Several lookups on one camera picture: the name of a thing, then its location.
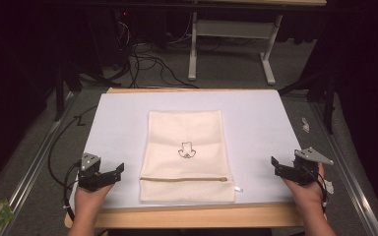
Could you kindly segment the person's left hand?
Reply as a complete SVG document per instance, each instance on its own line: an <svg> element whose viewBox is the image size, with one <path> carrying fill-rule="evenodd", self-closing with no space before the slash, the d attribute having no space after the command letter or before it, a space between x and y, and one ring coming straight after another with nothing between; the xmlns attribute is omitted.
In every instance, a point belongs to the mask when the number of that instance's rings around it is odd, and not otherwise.
<svg viewBox="0 0 378 236"><path fill-rule="evenodd" d="M75 193L75 219L95 219L112 188L112 185L108 185L97 191L90 192L79 187Z"/></svg>

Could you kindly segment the white metal desk frame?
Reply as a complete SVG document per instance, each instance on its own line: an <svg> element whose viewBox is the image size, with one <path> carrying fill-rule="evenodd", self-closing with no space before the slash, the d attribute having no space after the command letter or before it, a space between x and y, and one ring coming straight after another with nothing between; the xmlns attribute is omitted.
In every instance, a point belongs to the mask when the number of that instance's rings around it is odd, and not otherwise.
<svg viewBox="0 0 378 236"><path fill-rule="evenodd" d="M276 79L270 64L270 55L281 27L282 19L282 15L277 15L271 23L199 20L198 14L193 13L188 80L195 81L197 78L197 38L199 36L266 39L268 41L267 49L262 51L259 56L267 84L274 86Z"/></svg>

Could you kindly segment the black stand leg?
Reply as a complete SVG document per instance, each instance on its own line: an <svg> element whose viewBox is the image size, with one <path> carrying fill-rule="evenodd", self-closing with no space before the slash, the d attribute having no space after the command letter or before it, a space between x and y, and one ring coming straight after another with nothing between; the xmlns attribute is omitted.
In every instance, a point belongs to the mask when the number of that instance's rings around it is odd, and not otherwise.
<svg viewBox="0 0 378 236"><path fill-rule="evenodd" d="M59 121L65 110L65 89L72 92L80 92L82 84L79 79L77 67L72 62L61 62L56 69L55 91L56 91L56 115L54 120Z"/></svg>
<svg viewBox="0 0 378 236"><path fill-rule="evenodd" d="M324 100L323 124L326 130L332 134L332 116L334 111L335 74L330 72L318 72L278 90L279 95L285 95L297 89L308 88L307 100L317 102Z"/></svg>

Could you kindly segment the cream zippered laundry bag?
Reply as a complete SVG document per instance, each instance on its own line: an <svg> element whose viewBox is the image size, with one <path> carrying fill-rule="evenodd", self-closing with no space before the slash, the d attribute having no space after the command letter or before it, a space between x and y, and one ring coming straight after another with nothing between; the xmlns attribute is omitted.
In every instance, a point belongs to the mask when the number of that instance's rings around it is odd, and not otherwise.
<svg viewBox="0 0 378 236"><path fill-rule="evenodd" d="M146 203L233 203L221 112L150 112L140 187Z"/></svg>

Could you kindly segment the metal floor rail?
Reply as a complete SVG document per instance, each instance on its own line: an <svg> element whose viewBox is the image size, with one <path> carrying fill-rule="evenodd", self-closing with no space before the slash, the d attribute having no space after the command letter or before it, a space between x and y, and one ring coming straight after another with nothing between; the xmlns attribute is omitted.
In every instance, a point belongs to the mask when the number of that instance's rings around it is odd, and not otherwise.
<svg viewBox="0 0 378 236"><path fill-rule="evenodd" d="M331 151L333 152L333 160L336 162L337 170L340 172L348 196L350 197L367 236L378 236L378 219L375 212L361 189L357 178L347 165L347 160L340 149L339 143L326 127L322 109L315 102L311 102L310 107L316 116L319 126L323 130Z"/></svg>
<svg viewBox="0 0 378 236"><path fill-rule="evenodd" d="M56 136L60 132L60 127L62 126L67 113L69 112L71 106L75 103L76 99L77 96L71 91L69 91L66 96L62 97L62 101L64 102L64 110L58 116L58 119L52 123L52 126L50 127L36 155L34 156L28 171L11 196L9 206L13 211L14 216L0 228L0 236L9 235L9 231L12 229L22 207L24 206L32 187L44 163L46 162L46 158L48 158L50 148L55 143Z"/></svg>

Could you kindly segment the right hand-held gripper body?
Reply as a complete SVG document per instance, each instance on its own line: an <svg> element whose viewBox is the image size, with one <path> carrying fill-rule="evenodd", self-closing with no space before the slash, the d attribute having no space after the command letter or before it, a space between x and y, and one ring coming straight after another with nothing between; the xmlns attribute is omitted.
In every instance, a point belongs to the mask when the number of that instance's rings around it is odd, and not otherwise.
<svg viewBox="0 0 378 236"><path fill-rule="evenodd" d="M293 166L281 166L281 177L304 186L318 179L318 164L333 165L334 161L313 147L294 151Z"/></svg>

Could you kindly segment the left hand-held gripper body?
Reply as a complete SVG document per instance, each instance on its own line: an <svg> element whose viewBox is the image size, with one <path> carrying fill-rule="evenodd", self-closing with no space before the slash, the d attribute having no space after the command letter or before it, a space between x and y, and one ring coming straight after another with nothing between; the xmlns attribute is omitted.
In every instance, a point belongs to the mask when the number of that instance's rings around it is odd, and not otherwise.
<svg viewBox="0 0 378 236"><path fill-rule="evenodd" d="M118 181L118 171L106 173L99 171L101 158L97 155L84 152L78 172L79 186L91 192L112 185Z"/></svg>

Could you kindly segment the person's right hand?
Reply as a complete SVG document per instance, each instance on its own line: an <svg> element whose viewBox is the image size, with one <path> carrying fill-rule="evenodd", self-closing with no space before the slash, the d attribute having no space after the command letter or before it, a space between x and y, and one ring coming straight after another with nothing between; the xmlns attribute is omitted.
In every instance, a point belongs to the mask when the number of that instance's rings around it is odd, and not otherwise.
<svg viewBox="0 0 378 236"><path fill-rule="evenodd" d="M323 191L319 184L324 179L324 168L321 163L318 164L319 168L319 181L313 182L308 185L300 186L296 183L283 179L284 183L290 189L294 202L296 203L300 212L313 212L323 211Z"/></svg>

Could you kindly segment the white table mat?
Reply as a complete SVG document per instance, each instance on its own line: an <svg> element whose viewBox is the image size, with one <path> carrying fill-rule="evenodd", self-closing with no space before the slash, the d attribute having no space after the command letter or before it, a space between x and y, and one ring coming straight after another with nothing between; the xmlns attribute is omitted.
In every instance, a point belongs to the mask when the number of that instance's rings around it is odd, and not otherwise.
<svg viewBox="0 0 378 236"><path fill-rule="evenodd" d="M235 202L289 203L291 193L274 174L271 158L291 165L300 144L279 94L273 89L105 93L100 97L84 151L101 157L100 170L125 165L120 182L107 195L103 208L163 207L140 201L139 175L152 110L219 110L222 112Z"/></svg>

